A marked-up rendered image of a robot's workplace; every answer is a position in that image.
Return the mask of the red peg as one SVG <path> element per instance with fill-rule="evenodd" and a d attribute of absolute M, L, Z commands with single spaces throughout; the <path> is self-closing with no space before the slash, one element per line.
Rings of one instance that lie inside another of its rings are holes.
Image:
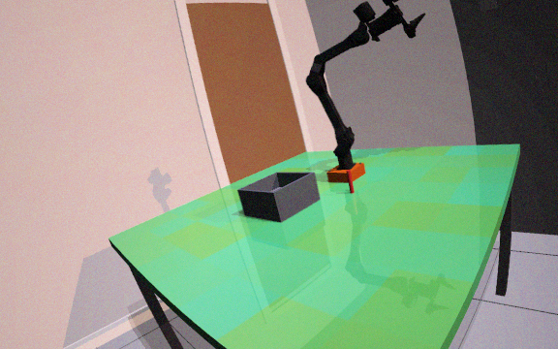
<path fill-rule="evenodd" d="M 350 192 L 355 193 L 354 186 L 353 186 L 352 175 L 351 175 L 351 170 L 347 170 L 346 173 L 347 173 L 347 178 L 348 178 L 348 182 L 349 182 Z"/>

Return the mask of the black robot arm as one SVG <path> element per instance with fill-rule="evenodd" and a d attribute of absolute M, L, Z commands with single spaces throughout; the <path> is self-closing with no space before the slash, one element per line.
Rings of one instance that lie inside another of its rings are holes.
<path fill-rule="evenodd" d="M 326 81 L 324 78 L 326 69 L 325 63 L 350 48 L 367 44 L 370 39 L 369 34 L 372 36 L 372 41 L 380 42 L 378 36 L 387 31 L 378 18 L 371 21 L 375 18 L 375 12 L 367 1 L 359 4 L 353 12 L 360 20 L 357 30 L 351 33 L 346 40 L 332 48 L 328 48 L 321 54 L 317 54 L 314 57 L 310 73 L 306 77 L 306 83 L 319 98 L 335 132 L 338 146 L 333 152 L 338 157 L 339 162 L 339 167 L 336 170 L 350 170 L 356 165 L 356 162 L 353 162 L 350 150 L 355 138 L 351 126 L 348 128 L 346 127 L 326 89 Z M 371 22 L 369 23 L 369 21 Z M 367 33 L 367 26 L 365 23 L 370 29 L 368 31 L 369 34 Z"/>

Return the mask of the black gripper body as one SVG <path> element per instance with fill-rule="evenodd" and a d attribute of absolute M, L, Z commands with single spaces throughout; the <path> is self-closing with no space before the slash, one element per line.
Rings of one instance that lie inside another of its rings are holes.
<path fill-rule="evenodd" d="M 416 33 L 414 29 L 411 27 L 411 24 L 407 23 L 404 17 L 397 11 L 396 7 L 392 3 L 392 0 L 382 0 L 387 6 L 391 7 L 387 13 L 378 17 L 379 21 L 382 23 L 383 27 L 388 31 L 393 28 L 393 26 L 400 24 L 400 22 L 404 25 L 403 29 L 409 38 L 415 38 Z M 395 13 L 396 12 L 396 13 Z M 401 19 L 402 18 L 402 19 Z"/>

